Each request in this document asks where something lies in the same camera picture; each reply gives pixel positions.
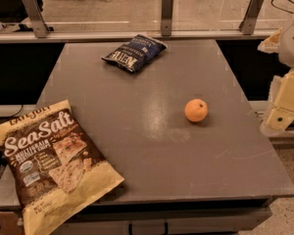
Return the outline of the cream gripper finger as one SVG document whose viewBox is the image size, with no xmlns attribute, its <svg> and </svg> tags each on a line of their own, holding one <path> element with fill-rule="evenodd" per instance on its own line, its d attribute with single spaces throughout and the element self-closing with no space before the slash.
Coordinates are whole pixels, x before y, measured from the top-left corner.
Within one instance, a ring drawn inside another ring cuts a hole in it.
<svg viewBox="0 0 294 235">
<path fill-rule="evenodd" d="M 268 54 L 277 53 L 279 49 L 279 38 L 281 32 L 282 29 L 280 28 L 277 31 L 275 31 L 271 36 L 263 40 L 259 44 L 258 50 Z"/>
<path fill-rule="evenodd" d="M 277 136 L 293 121 L 294 69 L 291 69 L 284 77 L 273 77 L 260 130 L 266 136 Z"/>
</svg>

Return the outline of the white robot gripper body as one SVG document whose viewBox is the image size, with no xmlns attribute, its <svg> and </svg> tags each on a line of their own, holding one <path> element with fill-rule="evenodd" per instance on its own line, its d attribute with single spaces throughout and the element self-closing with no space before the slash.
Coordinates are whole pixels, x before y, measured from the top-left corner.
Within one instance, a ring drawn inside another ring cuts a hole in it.
<svg viewBox="0 0 294 235">
<path fill-rule="evenodd" d="M 284 65 L 294 68 L 294 14 L 280 33 L 278 57 Z"/>
</svg>

